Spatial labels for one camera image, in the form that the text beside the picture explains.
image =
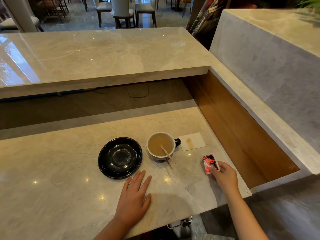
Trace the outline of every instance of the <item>coffee mug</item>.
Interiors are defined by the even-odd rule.
[[[174,149],[178,145],[181,144],[181,140],[179,138],[174,139],[172,136],[170,136],[168,133],[165,133],[165,132],[157,132],[157,133],[154,133],[151,136],[149,136],[149,138],[146,141],[146,149],[147,149],[147,151],[149,153],[149,158],[152,158],[152,159],[155,159],[155,160],[158,160],[158,161],[166,161],[167,159],[169,159],[168,156],[157,156],[157,155],[154,155],[153,153],[151,153],[150,150],[149,150],[149,140],[150,140],[150,138],[153,137],[154,135],[161,135],[161,134],[167,136],[171,140],[172,151],[168,152],[170,156],[172,156],[172,154],[174,153]]]

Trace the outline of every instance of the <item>glossy floor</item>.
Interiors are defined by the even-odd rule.
[[[92,0],[86,0],[88,12],[81,0],[71,0],[67,4],[70,13],[66,18],[62,18],[63,23],[58,18],[52,17],[41,24],[44,31],[69,31],[69,30],[98,30],[115,29],[115,20],[111,13],[102,13],[102,24],[99,28],[98,15]],[[150,3],[150,0],[135,0],[136,3]],[[170,1],[159,0],[158,11],[155,13],[157,27],[186,27],[190,17],[190,4],[186,6],[186,12],[182,17],[182,12],[174,12],[170,8]],[[139,28],[152,28],[151,14],[140,14]]]

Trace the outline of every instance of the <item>snack wrapper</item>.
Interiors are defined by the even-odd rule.
[[[218,165],[218,162],[214,159],[214,154],[206,155],[202,159],[205,173],[210,174],[210,168],[215,168],[216,170],[220,171],[220,167]]]

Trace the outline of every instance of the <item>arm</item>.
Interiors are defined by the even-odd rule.
[[[121,240],[129,230],[137,224],[146,214],[151,204],[151,194],[143,201],[147,188],[151,181],[151,175],[147,177],[141,186],[146,171],[138,171],[124,183],[114,218],[98,233],[94,240]]]
[[[251,210],[243,200],[236,171],[223,161],[218,162],[220,171],[211,168],[212,177],[217,180],[225,193],[235,230],[240,240],[268,240]]]

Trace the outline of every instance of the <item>black saucer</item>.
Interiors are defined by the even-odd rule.
[[[98,156],[100,171],[112,179],[129,177],[139,168],[141,162],[141,146],[129,137],[109,141]]]

